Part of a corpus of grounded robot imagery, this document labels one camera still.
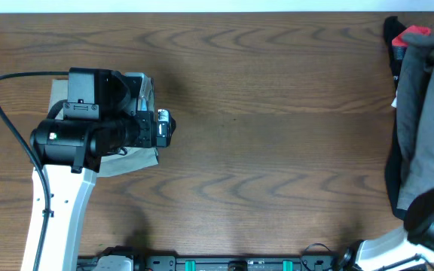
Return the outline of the grey shorts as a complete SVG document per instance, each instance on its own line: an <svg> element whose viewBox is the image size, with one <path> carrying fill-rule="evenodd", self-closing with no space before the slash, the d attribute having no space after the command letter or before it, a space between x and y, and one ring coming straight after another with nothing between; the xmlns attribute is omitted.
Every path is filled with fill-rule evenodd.
<svg viewBox="0 0 434 271"><path fill-rule="evenodd" d="M396 125L402 154L397 207L434 188L434 37L410 38L399 76Z"/></svg>

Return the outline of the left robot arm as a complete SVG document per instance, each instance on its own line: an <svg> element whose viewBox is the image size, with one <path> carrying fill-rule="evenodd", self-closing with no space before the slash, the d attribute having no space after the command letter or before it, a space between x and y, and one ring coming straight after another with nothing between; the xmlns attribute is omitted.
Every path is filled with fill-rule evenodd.
<svg viewBox="0 0 434 271"><path fill-rule="evenodd" d="M171 114L154 108L154 81L143 73L69 70L67 97L32 131L41 164L23 270L74 270L90 195L103 157L170 145Z"/></svg>

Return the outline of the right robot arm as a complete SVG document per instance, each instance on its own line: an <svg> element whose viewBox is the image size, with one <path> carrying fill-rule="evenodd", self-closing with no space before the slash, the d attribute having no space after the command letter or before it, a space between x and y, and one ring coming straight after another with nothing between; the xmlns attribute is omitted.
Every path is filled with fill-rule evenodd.
<svg viewBox="0 0 434 271"><path fill-rule="evenodd" d="M401 270L434 264L434 37L405 33L392 45L401 64L385 184L401 227L358 242L345 270Z"/></svg>

